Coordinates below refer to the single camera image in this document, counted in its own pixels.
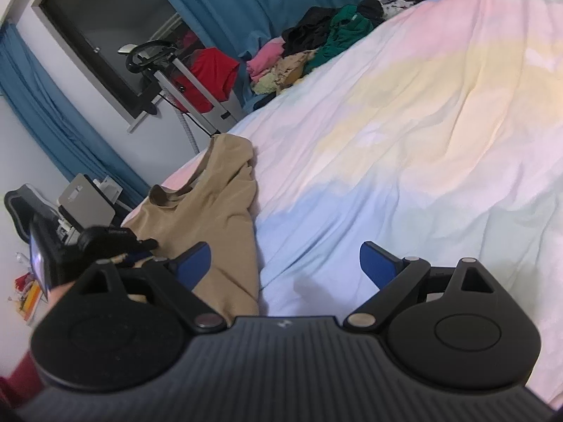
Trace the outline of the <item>silver tripod with phone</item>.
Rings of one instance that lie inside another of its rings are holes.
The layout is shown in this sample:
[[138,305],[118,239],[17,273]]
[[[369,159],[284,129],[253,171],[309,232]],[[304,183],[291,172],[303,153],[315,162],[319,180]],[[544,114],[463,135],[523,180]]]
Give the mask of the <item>silver tripod with phone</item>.
[[200,151],[192,132],[207,136],[224,133],[243,118],[234,93],[240,63],[216,48],[183,50],[164,40],[126,44],[118,53],[126,69],[159,87],[158,96],[176,112],[195,153]]

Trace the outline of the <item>beige garment in pile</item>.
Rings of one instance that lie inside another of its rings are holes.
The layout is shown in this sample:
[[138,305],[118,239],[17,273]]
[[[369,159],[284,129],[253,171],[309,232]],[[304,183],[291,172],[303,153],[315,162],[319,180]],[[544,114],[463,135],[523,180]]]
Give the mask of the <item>beige garment in pile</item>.
[[274,66],[276,93],[290,88],[303,76],[305,64],[316,55],[316,50],[301,51],[280,59]]

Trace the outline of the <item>pink garment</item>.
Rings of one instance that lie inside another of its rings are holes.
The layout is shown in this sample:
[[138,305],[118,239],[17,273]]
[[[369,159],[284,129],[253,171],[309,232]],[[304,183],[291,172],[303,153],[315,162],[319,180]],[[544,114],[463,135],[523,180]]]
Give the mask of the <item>pink garment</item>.
[[273,38],[246,63],[246,70],[252,83],[257,83],[280,60],[284,51],[283,46],[282,37]]

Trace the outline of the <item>green garment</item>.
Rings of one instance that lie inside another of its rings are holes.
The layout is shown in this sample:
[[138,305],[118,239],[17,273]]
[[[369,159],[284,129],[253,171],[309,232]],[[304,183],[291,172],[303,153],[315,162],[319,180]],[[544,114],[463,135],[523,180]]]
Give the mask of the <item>green garment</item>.
[[316,50],[303,68],[307,75],[340,55],[374,30],[372,22],[357,11],[355,5],[346,5],[331,19],[326,42]]

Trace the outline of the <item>black garment pile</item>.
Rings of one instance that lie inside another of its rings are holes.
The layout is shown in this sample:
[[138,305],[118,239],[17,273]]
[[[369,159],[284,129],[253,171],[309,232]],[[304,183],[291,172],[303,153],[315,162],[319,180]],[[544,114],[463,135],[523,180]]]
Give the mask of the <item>black garment pile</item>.
[[331,20],[337,12],[334,8],[310,8],[294,27],[281,33],[284,41],[283,57],[322,46],[328,38]]

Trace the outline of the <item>red garment on tripod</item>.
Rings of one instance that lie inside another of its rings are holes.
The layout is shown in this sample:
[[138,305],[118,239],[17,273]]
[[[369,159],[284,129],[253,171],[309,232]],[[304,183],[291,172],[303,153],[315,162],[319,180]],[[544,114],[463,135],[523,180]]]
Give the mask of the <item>red garment on tripod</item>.
[[[186,66],[217,101],[229,99],[239,73],[237,60],[217,48],[206,48],[193,52]],[[172,81],[200,113],[213,109],[212,103],[180,71],[173,71]]]

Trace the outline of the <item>dark window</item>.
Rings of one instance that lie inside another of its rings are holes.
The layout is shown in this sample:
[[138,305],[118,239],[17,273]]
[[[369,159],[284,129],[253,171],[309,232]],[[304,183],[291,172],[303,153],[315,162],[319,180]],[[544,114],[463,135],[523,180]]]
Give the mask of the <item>dark window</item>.
[[41,0],[40,8],[104,90],[138,118],[159,93],[156,83],[126,67],[119,50],[152,40],[185,48],[194,34],[168,0]]

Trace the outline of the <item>blue curtain left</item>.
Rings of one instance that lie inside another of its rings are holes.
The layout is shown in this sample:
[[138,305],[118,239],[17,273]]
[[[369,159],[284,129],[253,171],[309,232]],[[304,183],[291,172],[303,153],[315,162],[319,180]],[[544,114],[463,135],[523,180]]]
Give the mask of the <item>blue curtain left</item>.
[[115,152],[58,88],[15,25],[1,27],[1,94],[20,123],[68,179],[111,177],[122,202],[138,205],[149,185]]

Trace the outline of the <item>black and beige chair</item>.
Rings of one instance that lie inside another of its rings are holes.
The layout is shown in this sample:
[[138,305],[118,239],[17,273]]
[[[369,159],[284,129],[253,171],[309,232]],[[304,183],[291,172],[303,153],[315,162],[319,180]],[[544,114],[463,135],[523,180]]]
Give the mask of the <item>black and beige chair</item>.
[[122,200],[123,188],[110,176],[91,179],[79,173],[57,199],[59,213],[78,231],[119,226],[133,209]]

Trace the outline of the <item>wavy vanity mirror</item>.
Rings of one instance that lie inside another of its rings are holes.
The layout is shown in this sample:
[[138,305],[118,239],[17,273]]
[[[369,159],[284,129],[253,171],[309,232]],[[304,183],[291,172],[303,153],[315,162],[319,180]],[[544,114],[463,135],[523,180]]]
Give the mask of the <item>wavy vanity mirror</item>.
[[12,218],[17,235],[26,243],[30,243],[30,227],[35,216],[41,216],[48,222],[58,224],[57,211],[44,202],[31,188],[23,185],[15,191],[4,195],[4,206]]

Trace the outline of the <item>tan hoodie with white print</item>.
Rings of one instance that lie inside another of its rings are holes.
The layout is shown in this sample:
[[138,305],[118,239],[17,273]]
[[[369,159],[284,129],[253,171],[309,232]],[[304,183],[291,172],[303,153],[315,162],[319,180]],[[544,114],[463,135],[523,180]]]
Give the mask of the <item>tan hoodie with white print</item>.
[[220,134],[176,191],[155,185],[126,221],[139,239],[157,240],[156,255],[174,259],[198,242],[211,268],[194,294],[227,322],[259,313],[260,277],[251,207],[257,193],[250,141]]

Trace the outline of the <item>pastel rainbow bed cover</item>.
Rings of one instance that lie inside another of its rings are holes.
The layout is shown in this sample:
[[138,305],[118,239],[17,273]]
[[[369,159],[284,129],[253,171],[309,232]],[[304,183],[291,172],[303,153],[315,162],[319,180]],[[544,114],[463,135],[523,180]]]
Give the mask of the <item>pastel rainbow bed cover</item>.
[[562,0],[426,0],[234,133],[255,150],[260,310],[344,317],[359,249],[478,259],[532,318],[562,402]]

